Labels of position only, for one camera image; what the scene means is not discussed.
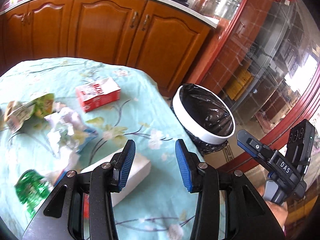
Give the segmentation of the person's right hand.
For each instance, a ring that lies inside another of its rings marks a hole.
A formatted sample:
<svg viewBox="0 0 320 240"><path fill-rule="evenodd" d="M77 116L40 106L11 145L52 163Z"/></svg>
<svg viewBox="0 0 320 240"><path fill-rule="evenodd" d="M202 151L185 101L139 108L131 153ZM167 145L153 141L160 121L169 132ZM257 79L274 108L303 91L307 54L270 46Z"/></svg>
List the person's right hand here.
<svg viewBox="0 0 320 240"><path fill-rule="evenodd" d="M285 229L285 222L288 217L288 205L287 202L283 202L282 205L277 205L274 204L273 202L270 201L265 201L270 210L272 211L273 215L277 219L279 225L281 228L284 230Z"/></svg>

